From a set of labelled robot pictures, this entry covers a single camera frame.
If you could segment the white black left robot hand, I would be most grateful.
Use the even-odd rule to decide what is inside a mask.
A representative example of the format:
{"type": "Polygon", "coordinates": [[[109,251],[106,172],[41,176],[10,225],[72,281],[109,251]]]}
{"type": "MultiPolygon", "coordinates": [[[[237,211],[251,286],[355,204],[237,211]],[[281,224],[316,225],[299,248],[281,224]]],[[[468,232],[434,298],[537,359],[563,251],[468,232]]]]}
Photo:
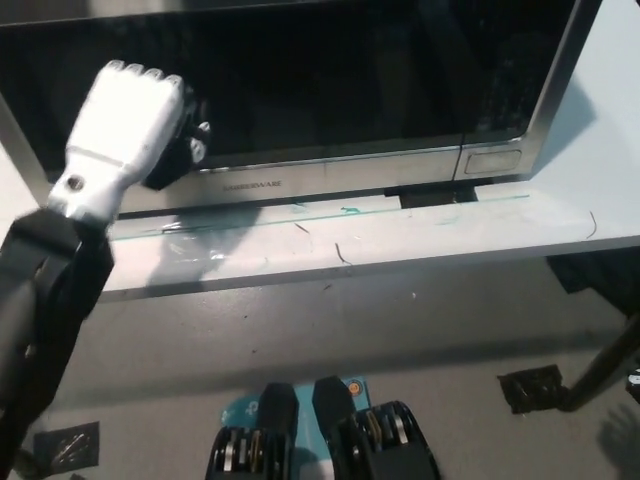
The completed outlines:
{"type": "Polygon", "coordinates": [[[96,75],[65,146],[65,168],[47,207],[102,227],[135,185],[160,191],[208,150],[203,103],[179,75],[121,60],[96,75]]]}

